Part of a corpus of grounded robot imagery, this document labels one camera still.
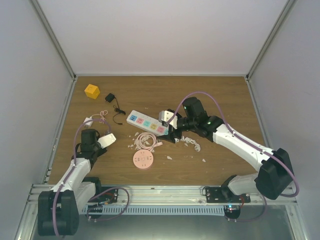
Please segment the pink round power socket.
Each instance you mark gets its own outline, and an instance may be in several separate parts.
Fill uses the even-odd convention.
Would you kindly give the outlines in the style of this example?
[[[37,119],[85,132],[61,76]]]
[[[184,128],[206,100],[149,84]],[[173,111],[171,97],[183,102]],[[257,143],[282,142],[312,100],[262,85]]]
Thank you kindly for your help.
[[[149,150],[138,150],[132,158],[133,164],[140,170],[149,169],[154,162],[154,156]]]

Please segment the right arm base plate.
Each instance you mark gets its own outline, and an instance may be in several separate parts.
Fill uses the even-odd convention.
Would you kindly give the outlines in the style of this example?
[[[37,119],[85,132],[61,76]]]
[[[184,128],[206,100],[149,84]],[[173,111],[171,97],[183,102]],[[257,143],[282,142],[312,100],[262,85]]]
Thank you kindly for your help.
[[[205,196],[207,203],[250,203],[251,198],[246,194],[235,195],[227,187],[204,186],[201,193]]]

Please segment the white power strip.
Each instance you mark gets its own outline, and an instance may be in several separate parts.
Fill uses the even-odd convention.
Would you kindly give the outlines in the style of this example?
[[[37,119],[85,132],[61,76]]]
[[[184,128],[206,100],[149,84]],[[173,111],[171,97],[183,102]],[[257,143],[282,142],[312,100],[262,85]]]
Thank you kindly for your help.
[[[168,135],[169,133],[169,128],[166,126],[162,126],[162,124],[157,119],[147,116],[136,110],[131,111],[126,119],[126,122],[145,132],[152,133],[157,137]]]

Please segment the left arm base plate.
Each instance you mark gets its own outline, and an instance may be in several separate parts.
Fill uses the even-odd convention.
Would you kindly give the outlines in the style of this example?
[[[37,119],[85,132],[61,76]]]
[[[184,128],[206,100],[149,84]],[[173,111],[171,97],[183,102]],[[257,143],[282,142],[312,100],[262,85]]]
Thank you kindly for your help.
[[[89,203],[96,203],[96,204],[114,204],[118,202],[118,189],[112,189],[108,192],[105,192],[104,194],[100,195],[99,197],[95,199],[90,199]]]

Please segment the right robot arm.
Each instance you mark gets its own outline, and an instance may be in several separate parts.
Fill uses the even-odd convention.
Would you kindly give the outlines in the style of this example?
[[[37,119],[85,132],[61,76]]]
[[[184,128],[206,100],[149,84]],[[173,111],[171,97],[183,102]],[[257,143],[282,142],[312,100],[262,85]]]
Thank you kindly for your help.
[[[295,182],[289,154],[282,148],[273,150],[259,145],[232,127],[223,117],[209,116],[196,97],[183,100],[186,116],[172,109],[159,113],[158,120],[168,127],[168,134],[160,139],[176,143],[183,132],[193,132],[212,143],[221,145],[249,163],[254,174],[232,175],[221,186],[221,196],[228,203],[234,202],[239,195],[258,193],[270,200],[285,196],[284,190]]]

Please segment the yellow cube socket adapter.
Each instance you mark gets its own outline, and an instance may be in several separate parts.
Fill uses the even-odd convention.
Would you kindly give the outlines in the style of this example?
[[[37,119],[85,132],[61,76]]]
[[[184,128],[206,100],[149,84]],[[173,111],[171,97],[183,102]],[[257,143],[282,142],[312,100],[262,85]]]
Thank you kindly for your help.
[[[91,99],[97,99],[97,97],[100,95],[100,89],[98,86],[96,85],[93,85],[93,84],[89,84],[85,90],[84,90],[84,93],[85,95],[88,97],[88,98],[91,98]]]

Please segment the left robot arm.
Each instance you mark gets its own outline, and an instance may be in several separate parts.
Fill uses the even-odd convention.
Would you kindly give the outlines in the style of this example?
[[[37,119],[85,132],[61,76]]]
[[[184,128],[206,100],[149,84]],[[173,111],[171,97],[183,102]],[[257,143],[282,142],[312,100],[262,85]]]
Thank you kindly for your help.
[[[82,130],[81,141],[74,146],[67,171],[55,186],[38,196],[40,236],[63,237],[77,232],[83,207],[89,200],[98,202],[103,197],[99,178],[85,181],[86,175],[115,141],[113,133],[101,136],[95,129]]]

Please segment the black power adapter plug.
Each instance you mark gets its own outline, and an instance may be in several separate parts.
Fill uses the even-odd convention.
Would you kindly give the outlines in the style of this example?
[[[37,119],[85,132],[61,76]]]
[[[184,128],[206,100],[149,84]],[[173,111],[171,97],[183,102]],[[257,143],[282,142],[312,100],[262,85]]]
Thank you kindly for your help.
[[[112,93],[109,93],[104,99],[106,102],[111,103],[115,99],[115,95]]]

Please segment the white usb charger plug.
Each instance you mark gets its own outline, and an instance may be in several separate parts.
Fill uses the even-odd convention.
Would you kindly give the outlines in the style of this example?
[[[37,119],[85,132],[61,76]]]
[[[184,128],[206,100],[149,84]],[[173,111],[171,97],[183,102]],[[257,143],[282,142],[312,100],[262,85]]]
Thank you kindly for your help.
[[[86,128],[90,128],[93,124],[93,119],[91,117],[86,117],[83,121],[83,125]]]

